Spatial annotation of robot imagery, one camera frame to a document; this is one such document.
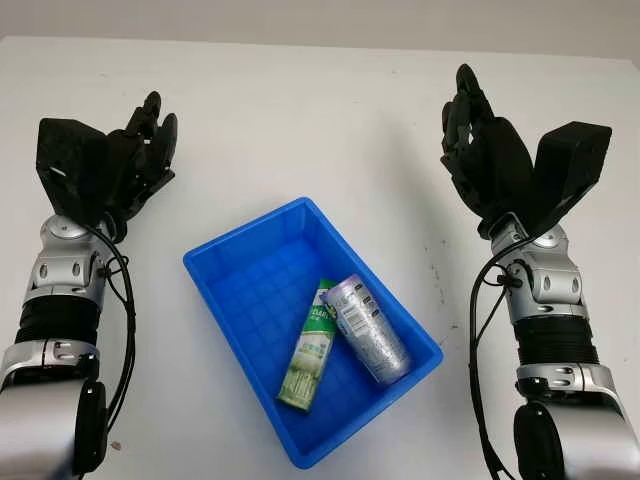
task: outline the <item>can label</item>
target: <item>can label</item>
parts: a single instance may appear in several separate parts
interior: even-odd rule
[[[320,281],[278,394],[282,402],[304,411],[311,407],[336,331],[320,298],[333,285],[329,280]]]

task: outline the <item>white table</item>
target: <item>white table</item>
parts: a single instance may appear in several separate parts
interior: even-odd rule
[[[179,118],[176,178],[130,223],[138,362],[91,479],[488,478],[467,380],[467,299],[489,245],[440,165],[440,111],[458,65],[476,70],[530,151],[570,120],[613,127],[596,188],[562,222],[583,273],[595,344],[640,428],[636,205],[640,75],[628,61],[89,39],[0,42],[2,348],[15,335],[38,229],[38,121],[122,128],[152,89]],[[347,205],[347,195],[358,203]],[[298,196],[314,199],[439,342],[444,363],[309,471],[296,469],[200,299],[182,255]],[[489,308],[498,292],[482,298]],[[112,391],[124,320],[108,293],[102,378]],[[506,308],[485,336],[488,424],[515,469],[518,365]]]

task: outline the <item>blue plastic bin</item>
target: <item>blue plastic bin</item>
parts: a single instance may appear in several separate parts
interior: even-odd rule
[[[308,198],[191,250],[184,264],[297,467],[316,464],[442,361],[438,345]],[[381,388],[337,333],[311,411],[299,412],[276,396],[316,287],[352,273],[407,346],[412,369]]]

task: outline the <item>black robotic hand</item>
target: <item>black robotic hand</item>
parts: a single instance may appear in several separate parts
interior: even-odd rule
[[[482,217],[488,239],[515,215],[529,236],[558,223],[596,184],[611,129],[571,122],[545,134],[535,168],[509,120],[496,117],[471,68],[456,75],[457,94],[442,112],[442,163],[465,204]]]
[[[124,130],[108,135],[77,120],[43,118],[36,169],[58,215],[79,225],[106,221],[115,243],[127,220],[175,175],[170,170],[178,120],[161,126],[160,95],[151,92]]]

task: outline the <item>black cable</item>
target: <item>black cable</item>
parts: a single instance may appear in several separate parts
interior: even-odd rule
[[[526,245],[527,243],[533,241],[533,238],[525,238],[523,240],[519,240],[516,243],[504,248],[497,254],[495,254],[484,266],[480,269],[474,283],[473,288],[471,289],[471,299],[469,302],[469,386],[471,389],[471,402],[473,403],[473,411],[476,416],[476,420],[478,422],[478,433],[480,434],[480,443],[482,444],[482,452],[484,454],[484,459],[487,464],[487,468],[489,469],[489,473],[491,474],[491,478],[493,480],[500,480],[498,476],[498,472],[504,472],[511,480],[515,480],[515,477],[509,473],[509,471],[505,468],[500,457],[496,453],[491,445],[491,441],[489,440],[489,434],[487,432],[487,425],[484,418],[484,407],[482,405],[482,395],[480,392],[480,377],[478,374],[478,345],[480,342],[480,338],[484,333],[485,329],[489,325],[491,318],[493,318],[496,310],[498,309],[498,305],[504,299],[506,294],[506,286],[504,283],[498,283],[497,285],[503,286],[504,290],[500,295],[499,301],[496,302],[494,308],[491,311],[491,314],[485,321],[480,335],[476,334],[476,317],[477,317],[477,305],[478,305],[478,293],[480,292],[480,287],[483,283],[489,283],[485,280],[485,276],[494,267],[502,268],[504,271],[504,267],[500,266],[498,262],[504,258],[506,255],[514,252],[518,248]]]
[[[493,305],[493,308],[491,309],[491,313],[489,314],[489,316],[485,320],[484,325],[482,325],[482,328],[480,329],[480,333],[478,333],[478,337],[476,338],[476,349],[478,348],[478,344],[480,343],[480,339],[482,338],[482,335],[484,334],[484,331],[489,326],[489,323],[491,323],[491,319],[496,314],[496,311],[498,310],[498,307],[502,303],[502,300],[504,300],[504,296],[506,294],[507,294],[507,287],[503,287],[502,288],[502,293],[500,293],[500,296],[498,297],[498,300],[496,300],[496,303]]]
[[[123,257],[120,254],[120,251],[118,250],[118,248],[111,241],[111,239],[107,237],[104,233],[102,233],[100,230],[90,226],[85,226],[85,228],[91,234],[98,237],[107,246],[107,248],[113,254],[113,257],[115,258],[115,260],[118,262],[118,266],[120,268],[112,272],[110,270],[110,264],[113,259],[109,259],[109,261],[105,266],[105,276],[114,294],[122,302],[126,312],[126,317],[127,317],[127,340],[126,340],[126,346],[125,346],[124,362],[122,365],[122,372],[120,374],[120,379],[118,380],[118,385],[116,386],[115,393],[113,395],[113,398],[109,402],[109,407],[107,410],[107,419],[108,419],[107,431],[110,431],[116,421],[116,418],[118,417],[118,414],[120,413],[120,409],[122,408],[122,405],[124,404],[124,398],[127,394],[127,390],[129,388],[129,382],[131,381],[131,375],[133,373],[133,367],[135,365],[136,313],[135,313],[135,306],[134,306],[134,300],[133,300],[133,287],[131,285],[131,277],[129,275],[129,270],[127,267],[129,259],[127,257]],[[115,287],[111,279],[112,275],[115,273],[122,274],[122,281],[124,283],[124,289],[125,289],[124,296],[120,294],[120,292]]]

